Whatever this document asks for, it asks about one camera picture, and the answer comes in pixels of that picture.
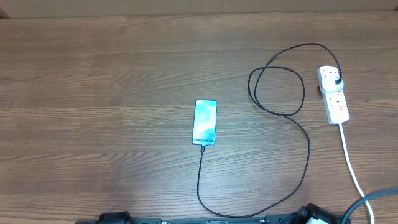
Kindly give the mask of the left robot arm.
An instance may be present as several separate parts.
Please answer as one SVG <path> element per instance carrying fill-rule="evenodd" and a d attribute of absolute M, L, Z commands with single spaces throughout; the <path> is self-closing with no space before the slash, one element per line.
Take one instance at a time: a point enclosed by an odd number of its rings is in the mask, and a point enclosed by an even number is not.
<path fill-rule="evenodd" d="M 134 224 L 134 220 L 130 213 L 125 212 L 110 212 L 103 213 L 99 216 L 97 224 Z"/>

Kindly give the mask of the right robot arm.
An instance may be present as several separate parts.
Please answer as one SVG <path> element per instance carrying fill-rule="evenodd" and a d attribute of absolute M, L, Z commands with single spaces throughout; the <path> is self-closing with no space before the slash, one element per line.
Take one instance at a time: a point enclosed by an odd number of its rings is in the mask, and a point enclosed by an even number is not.
<path fill-rule="evenodd" d="M 293 224 L 338 224 L 337 217 L 312 203 L 301 206 L 293 220 Z"/>

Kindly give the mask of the blue Galaxy smartphone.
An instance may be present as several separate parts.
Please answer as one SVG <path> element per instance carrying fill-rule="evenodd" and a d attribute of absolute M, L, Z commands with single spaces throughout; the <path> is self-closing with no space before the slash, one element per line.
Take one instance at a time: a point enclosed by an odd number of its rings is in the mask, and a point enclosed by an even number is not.
<path fill-rule="evenodd" d="M 214 146 L 216 144 L 218 102 L 216 100 L 195 101 L 192 144 Z"/>

